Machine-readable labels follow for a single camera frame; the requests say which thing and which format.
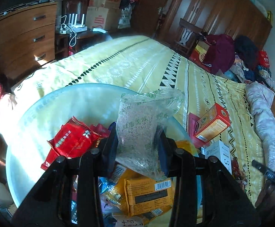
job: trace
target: bedsheet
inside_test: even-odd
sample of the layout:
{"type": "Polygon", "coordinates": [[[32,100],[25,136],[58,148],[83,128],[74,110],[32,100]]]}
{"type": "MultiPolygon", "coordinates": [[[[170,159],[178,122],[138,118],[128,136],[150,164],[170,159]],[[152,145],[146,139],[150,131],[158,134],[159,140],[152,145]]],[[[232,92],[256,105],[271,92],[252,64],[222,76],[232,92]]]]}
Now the bedsheet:
{"type": "Polygon", "coordinates": [[[252,168],[251,162],[254,159],[263,162],[264,158],[261,140],[254,131],[254,117],[248,111],[245,84],[211,75],[144,36],[103,42],[35,71],[15,89],[18,104],[13,114],[8,114],[12,121],[2,126],[1,133],[5,137],[11,122],[16,122],[46,94],[86,82],[118,85],[139,93],[178,88],[185,92],[185,105],[174,117],[185,128],[188,113],[200,117],[215,102],[222,105],[229,112],[231,126],[214,140],[228,144],[231,155],[238,158],[248,178],[247,196],[255,204],[264,178],[252,168]]]}

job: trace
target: metal bolt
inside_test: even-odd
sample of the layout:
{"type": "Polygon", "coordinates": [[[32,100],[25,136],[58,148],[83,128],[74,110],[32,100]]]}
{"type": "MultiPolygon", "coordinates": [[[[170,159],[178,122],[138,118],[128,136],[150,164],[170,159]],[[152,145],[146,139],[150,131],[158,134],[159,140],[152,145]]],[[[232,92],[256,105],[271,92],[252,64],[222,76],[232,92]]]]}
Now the metal bolt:
{"type": "Polygon", "coordinates": [[[183,154],[184,150],[182,148],[177,148],[177,149],[175,149],[175,153],[177,153],[177,154],[183,154]]]}
{"type": "Polygon", "coordinates": [[[210,156],[210,157],[209,157],[209,160],[210,160],[211,162],[213,162],[213,163],[216,163],[216,162],[218,161],[218,158],[215,157],[215,156],[210,156]]]}
{"type": "Polygon", "coordinates": [[[59,157],[57,158],[57,162],[61,163],[61,162],[64,161],[64,159],[65,159],[64,156],[59,156],[59,157]]]}
{"type": "Polygon", "coordinates": [[[98,154],[100,152],[100,150],[98,148],[93,148],[90,150],[90,153],[92,154],[98,154]]]}

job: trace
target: white plastic bag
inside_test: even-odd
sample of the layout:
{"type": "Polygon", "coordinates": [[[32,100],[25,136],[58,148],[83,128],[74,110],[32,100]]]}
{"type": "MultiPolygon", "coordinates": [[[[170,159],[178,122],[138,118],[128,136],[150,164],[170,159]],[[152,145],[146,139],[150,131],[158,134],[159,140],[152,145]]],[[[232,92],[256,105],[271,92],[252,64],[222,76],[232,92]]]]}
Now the white plastic bag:
{"type": "Polygon", "coordinates": [[[159,89],[146,94],[123,94],[116,131],[116,161],[154,180],[164,178],[158,161],[158,140],[167,120],[178,112],[184,93],[159,89]]]}

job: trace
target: barcode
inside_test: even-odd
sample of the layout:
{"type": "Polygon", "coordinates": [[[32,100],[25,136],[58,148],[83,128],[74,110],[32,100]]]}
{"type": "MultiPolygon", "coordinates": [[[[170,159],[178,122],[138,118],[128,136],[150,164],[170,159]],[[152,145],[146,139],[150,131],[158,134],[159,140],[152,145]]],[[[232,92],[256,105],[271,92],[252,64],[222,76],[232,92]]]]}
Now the barcode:
{"type": "Polygon", "coordinates": [[[113,183],[117,183],[118,180],[120,179],[121,175],[126,171],[126,167],[122,166],[122,165],[117,165],[112,173],[111,178],[109,179],[109,181],[113,182],[113,183]]]}
{"type": "Polygon", "coordinates": [[[204,141],[204,142],[207,141],[207,139],[205,137],[203,137],[202,135],[199,135],[197,138],[204,141]]]}
{"type": "Polygon", "coordinates": [[[162,214],[163,211],[162,211],[161,209],[158,208],[158,209],[153,210],[152,212],[153,212],[156,216],[159,216],[159,215],[162,214]]]}
{"type": "Polygon", "coordinates": [[[154,185],[155,191],[161,190],[161,189],[170,188],[170,187],[171,187],[171,180],[160,182],[160,183],[156,183],[154,185]]]}

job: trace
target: gold circular logo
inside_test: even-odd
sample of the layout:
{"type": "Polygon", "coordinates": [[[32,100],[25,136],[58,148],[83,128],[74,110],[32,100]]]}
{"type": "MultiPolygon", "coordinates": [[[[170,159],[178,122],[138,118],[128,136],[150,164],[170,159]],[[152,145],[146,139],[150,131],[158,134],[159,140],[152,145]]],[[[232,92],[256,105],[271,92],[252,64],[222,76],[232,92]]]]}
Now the gold circular logo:
{"type": "Polygon", "coordinates": [[[204,60],[205,55],[206,55],[206,53],[201,53],[201,54],[199,55],[199,60],[200,60],[200,62],[202,62],[202,61],[204,60]]]}

